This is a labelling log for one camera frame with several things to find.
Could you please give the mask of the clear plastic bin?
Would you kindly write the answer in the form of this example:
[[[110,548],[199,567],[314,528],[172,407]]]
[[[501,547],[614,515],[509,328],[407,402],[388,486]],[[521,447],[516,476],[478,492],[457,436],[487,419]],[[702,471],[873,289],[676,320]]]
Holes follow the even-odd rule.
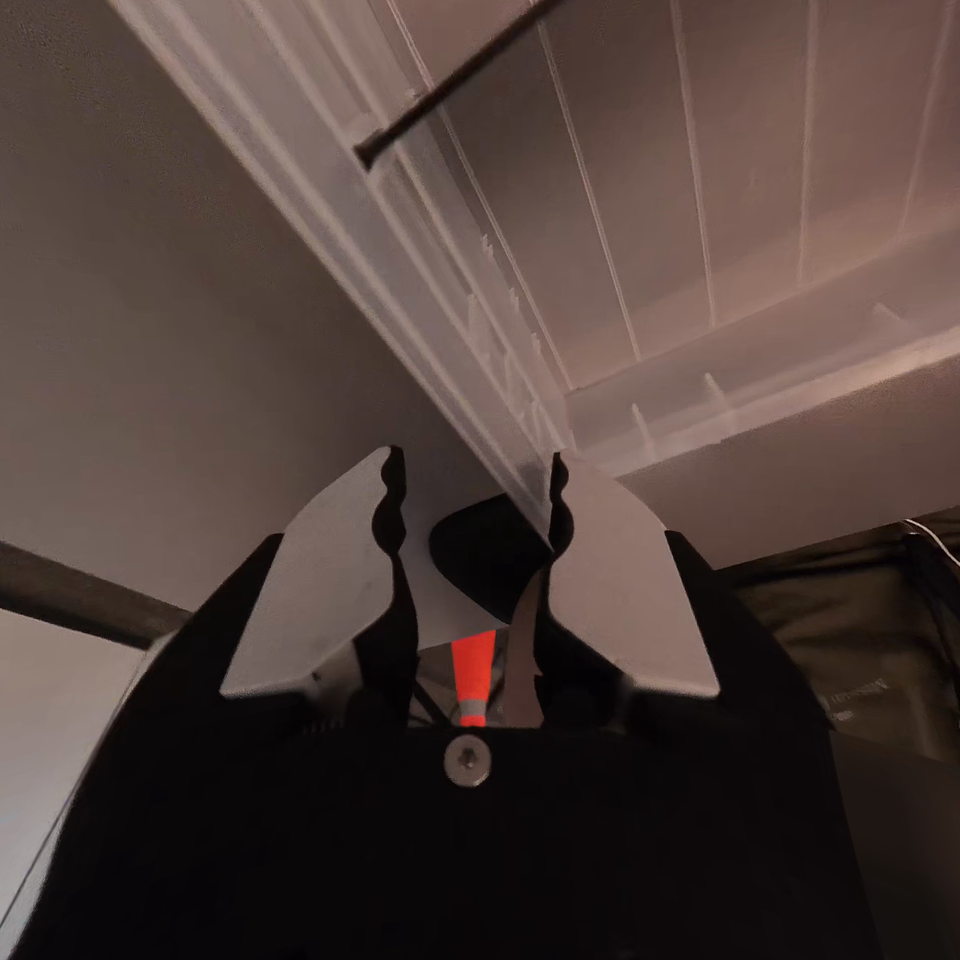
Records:
[[[110,2],[513,501],[958,500],[958,2]]]

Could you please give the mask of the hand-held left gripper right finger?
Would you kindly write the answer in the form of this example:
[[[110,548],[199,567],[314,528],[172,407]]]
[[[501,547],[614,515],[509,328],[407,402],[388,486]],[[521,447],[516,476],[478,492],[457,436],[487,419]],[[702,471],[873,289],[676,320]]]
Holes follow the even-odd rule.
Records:
[[[555,455],[549,541],[534,620],[534,690],[546,721],[619,721],[641,699],[693,711],[721,685],[666,526],[570,452]]]

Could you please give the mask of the orange striped cone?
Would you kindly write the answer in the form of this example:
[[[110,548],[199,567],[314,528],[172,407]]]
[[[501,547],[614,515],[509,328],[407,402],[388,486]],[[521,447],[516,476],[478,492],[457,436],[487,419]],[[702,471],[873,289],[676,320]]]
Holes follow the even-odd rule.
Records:
[[[496,644],[495,630],[475,633],[450,644],[461,727],[487,726]]]

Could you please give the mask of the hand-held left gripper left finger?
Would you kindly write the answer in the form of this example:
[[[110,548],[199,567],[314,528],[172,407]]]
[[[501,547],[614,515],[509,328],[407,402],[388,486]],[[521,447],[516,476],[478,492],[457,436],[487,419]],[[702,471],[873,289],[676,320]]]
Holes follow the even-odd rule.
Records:
[[[304,697],[346,719],[364,690],[407,718],[418,622],[401,550],[405,460],[374,450],[288,524],[220,687],[229,700]]]

